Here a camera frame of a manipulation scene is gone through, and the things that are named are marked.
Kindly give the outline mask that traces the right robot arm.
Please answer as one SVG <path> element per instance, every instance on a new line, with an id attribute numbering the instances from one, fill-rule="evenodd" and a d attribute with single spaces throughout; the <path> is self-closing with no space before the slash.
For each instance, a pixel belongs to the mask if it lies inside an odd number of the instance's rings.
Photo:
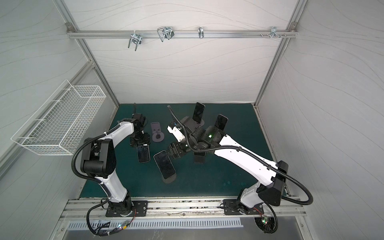
<path id="1" fill-rule="evenodd" d="M 289 169 L 286 162 L 276 163 L 244 148 L 226 134 L 218 123 L 204 128 L 185 117 L 180 124 L 170 122 L 167 130 L 176 138 L 176 142 L 170 144 L 168 149 L 170 158 L 178 159 L 189 152 L 196 155 L 212 153 L 230 161 L 257 180 L 256 184 L 243 189 L 239 194 L 239 211 L 246 212 L 261 203 L 275 207 L 281 204 L 286 178 L 276 171 L 286 174 Z"/>

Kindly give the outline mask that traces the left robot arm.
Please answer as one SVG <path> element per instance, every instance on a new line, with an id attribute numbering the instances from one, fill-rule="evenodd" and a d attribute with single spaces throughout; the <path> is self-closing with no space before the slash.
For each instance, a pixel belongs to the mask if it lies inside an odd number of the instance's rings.
<path id="1" fill-rule="evenodd" d="M 123 119 L 102 136 L 90 142 L 82 150 L 81 171 L 97 181 L 108 196 L 109 210 L 126 217 L 134 210 L 129 191 L 121 183 L 117 171 L 116 146 L 130 137 L 130 146 L 136 148 L 138 162 L 148 163 L 150 157 L 150 135 L 144 132 L 146 117 L 133 114 L 130 119 Z"/>

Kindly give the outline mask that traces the teal phone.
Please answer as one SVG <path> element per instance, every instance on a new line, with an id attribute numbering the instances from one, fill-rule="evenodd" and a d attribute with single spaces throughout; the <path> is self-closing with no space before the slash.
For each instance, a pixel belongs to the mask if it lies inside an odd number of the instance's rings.
<path id="1" fill-rule="evenodd" d="M 155 154 L 154 160 L 164 179 L 169 179 L 170 177 L 176 174 L 176 170 L 172 164 L 170 157 L 167 154 L 167 151 L 163 150 Z"/>

